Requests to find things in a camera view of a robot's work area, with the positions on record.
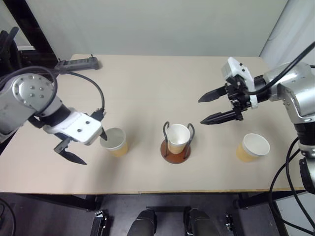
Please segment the black cable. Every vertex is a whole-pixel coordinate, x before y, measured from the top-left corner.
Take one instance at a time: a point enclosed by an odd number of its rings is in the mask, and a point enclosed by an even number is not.
[[[13,78],[14,76],[23,74],[23,73],[32,73],[34,70],[43,70],[46,71],[52,78],[53,82],[54,82],[54,87],[53,87],[53,93],[51,94],[48,102],[46,103],[46,105],[40,110],[38,111],[36,114],[41,114],[43,111],[45,111],[47,109],[47,107],[49,107],[49,105],[54,101],[56,94],[57,94],[57,90],[58,90],[58,82],[57,79],[55,77],[55,75],[51,72],[50,69],[44,67],[44,66],[28,66],[28,67],[24,67],[22,69],[18,69],[8,75],[6,75],[1,81],[0,81],[0,88],[2,88],[6,82],[8,82],[11,78]]]
[[[310,217],[310,215],[308,214],[308,212],[306,211],[306,209],[304,208],[303,204],[301,203],[299,197],[296,194],[296,191],[294,189],[294,186],[292,184],[292,180],[291,180],[291,176],[290,176],[290,170],[289,170],[289,158],[290,158],[291,152],[288,151],[287,155],[286,155],[286,161],[285,161],[285,172],[286,172],[286,177],[287,177],[287,181],[289,182],[291,191],[293,193],[293,196],[295,197],[298,205],[300,206],[302,212],[304,213],[304,215],[306,216],[307,220],[309,221],[309,223],[311,224],[311,226],[313,227],[313,229],[315,230],[315,222],[312,220],[312,218]]]
[[[298,138],[296,138],[292,144],[290,145],[290,148],[289,148],[289,152],[291,153],[292,152],[292,149],[294,147],[294,145],[297,143],[298,141]],[[298,153],[300,152],[300,149],[297,149],[297,151],[290,157],[289,161],[291,161]],[[269,207],[271,209],[271,211],[275,214],[275,216],[277,218],[279,218],[281,221],[283,221],[285,224],[289,225],[289,226],[292,226],[298,230],[301,230],[303,232],[306,232],[307,234],[310,234],[310,235],[313,235],[313,232],[310,231],[310,230],[307,230],[307,229],[304,229],[300,226],[297,226],[297,225],[294,225],[286,220],[284,220],[279,214],[278,212],[276,211],[276,209],[274,208],[273,206],[273,200],[272,200],[272,190],[274,188],[274,185],[275,185],[275,182],[279,176],[279,174],[281,173],[281,171],[285,168],[285,163],[279,168],[279,170],[277,171],[277,173],[275,174],[275,177],[273,178],[272,180],[272,183],[270,185],[270,188],[269,188],[269,194],[268,194],[268,204],[269,204]]]
[[[9,209],[10,211],[10,215],[11,215],[11,218],[12,218],[12,232],[11,232],[11,236],[15,236],[15,231],[16,231],[16,220],[15,220],[15,215],[14,215],[14,212],[12,210],[12,208],[9,206],[9,204],[3,200],[2,198],[0,198],[0,201],[3,202],[3,204]]]
[[[257,95],[260,94],[267,89],[271,88],[276,82],[278,82],[287,72],[289,72],[293,67],[296,66],[297,63],[300,62],[313,48],[315,47],[315,41],[310,44],[300,55],[296,57],[278,76],[276,76],[271,82],[267,83],[264,87],[256,90],[256,91],[248,91],[246,88],[242,91],[247,95]]]
[[[2,212],[0,214],[0,218],[1,218],[3,216],[3,213],[4,213],[5,206],[2,203],[0,203],[0,206],[2,206]]]
[[[61,73],[61,74],[69,74],[69,75],[74,75],[74,76],[77,76],[77,77],[80,77],[84,80],[87,80],[89,81],[90,83],[92,83],[98,90],[99,94],[100,94],[100,98],[101,98],[101,102],[102,102],[102,105],[101,105],[101,109],[102,111],[105,110],[105,99],[104,99],[104,94],[103,94],[103,91],[102,89],[98,86],[98,84],[96,82],[94,82],[92,79],[90,79],[89,77],[86,77],[84,75],[81,75],[81,74],[78,74],[78,73],[75,73],[75,72],[72,72],[72,71],[59,71],[59,70],[54,70],[54,72],[57,72],[57,73]]]

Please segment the paper cup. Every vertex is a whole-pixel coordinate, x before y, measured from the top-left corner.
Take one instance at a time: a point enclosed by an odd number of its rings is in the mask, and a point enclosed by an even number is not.
[[[247,134],[238,146],[237,157],[244,162],[251,162],[265,156],[270,151],[268,141],[258,134]]]
[[[181,153],[190,138],[189,129],[182,124],[173,124],[165,132],[168,150],[173,154]]]
[[[115,157],[121,157],[128,152],[126,133],[120,128],[111,128],[105,131],[107,141],[100,139],[100,144]]]

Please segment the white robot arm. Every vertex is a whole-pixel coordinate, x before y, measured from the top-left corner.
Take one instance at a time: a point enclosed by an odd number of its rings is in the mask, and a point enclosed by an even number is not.
[[[29,120],[36,127],[42,127],[47,133],[62,139],[54,149],[57,153],[69,161],[86,164],[73,153],[65,151],[65,148],[71,141],[90,145],[98,136],[107,140],[100,122],[104,117],[104,109],[88,116],[74,108],[67,108],[56,96],[55,75],[50,71],[54,78],[52,84],[39,74],[23,73],[34,69],[43,67],[26,67],[0,81],[0,143]]]

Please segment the floor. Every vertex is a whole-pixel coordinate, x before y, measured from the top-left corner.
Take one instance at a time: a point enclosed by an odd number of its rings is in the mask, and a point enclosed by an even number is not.
[[[15,194],[0,193],[16,214],[16,236],[89,236],[94,212],[50,204]],[[222,236],[232,236],[225,215],[233,215],[240,236],[279,236],[267,205],[235,210],[236,194],[109,195],[102,209],[113,217],[110,236],[126,236],[140,211],[146,207],[191,206],[205,211]],[[157,213],[156,236],[183,236],[182,213]],[[11,232],[8,211],[0,219],[0,236]]]

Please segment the metal cup holder handle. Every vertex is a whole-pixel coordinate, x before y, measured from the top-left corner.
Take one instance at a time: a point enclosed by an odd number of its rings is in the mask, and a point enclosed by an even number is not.
[[[169,122],[168,122],[168,121],[165,122],[165,124],[164,124],[164,126],[163,126],[163,134],[164,134],[164,137],[165,137],[165,156],[164,156],[164,157],[167,157],[167,151],[168,151],[168,148],[167,148],[167,145],[168,145],[168,138],[167,138],[167,135],[166,135],[166,132],[165,132],[165,128],[166,128],[166,127],[169,128]],[[187,148],[186,148],[186,153],[185,153],[184,159],[187,158],[188,151],[189,151],[189,146],[190,146],[190,144],[191,144],[191,141],[192,141],[193,137],[195,136],[195,128],[194,128],[194,126],[193,126],[191,123],[189,123],[189,124],[187,125],[187,128],[188,128],[188,129],[191,128],[192,132],[190,133],[190,138],[189,138],[189,140],[188,140],[188,142],[187,142],[187,144],[186,144],[186,146],[185,146],[185,147],[187,147]]]

